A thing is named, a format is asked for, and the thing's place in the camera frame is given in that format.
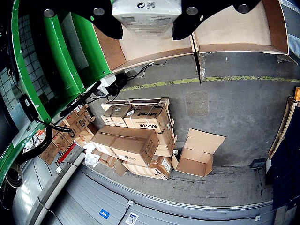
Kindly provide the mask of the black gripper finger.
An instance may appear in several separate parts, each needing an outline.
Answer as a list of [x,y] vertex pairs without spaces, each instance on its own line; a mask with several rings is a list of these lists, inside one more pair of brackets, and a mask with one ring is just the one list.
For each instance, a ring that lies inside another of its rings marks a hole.
[[183,0],[182,13],[173,22],[172,38],[187,38],[202,22],[227,7],[233,6],[238,13],[246,14],[258,3],[258,0]]
[[36,0],[35,9],[51,18],[65,10],[92,22],[102,33],[113,39],[122,39],[121,23],[112,15],[109,0]]

